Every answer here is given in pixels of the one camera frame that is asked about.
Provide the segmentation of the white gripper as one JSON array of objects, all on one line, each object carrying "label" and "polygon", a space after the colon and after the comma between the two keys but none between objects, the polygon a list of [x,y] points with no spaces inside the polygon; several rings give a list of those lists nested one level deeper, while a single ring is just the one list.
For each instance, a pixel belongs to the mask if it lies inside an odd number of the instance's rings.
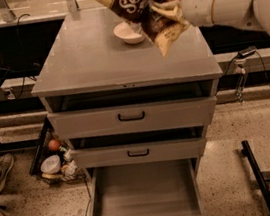
[{"label": "white gripper", "polygon": [[182,25],[212,26],[212,6],[214,0],[169,0],[152,2],[150,7],[163,17]]}]

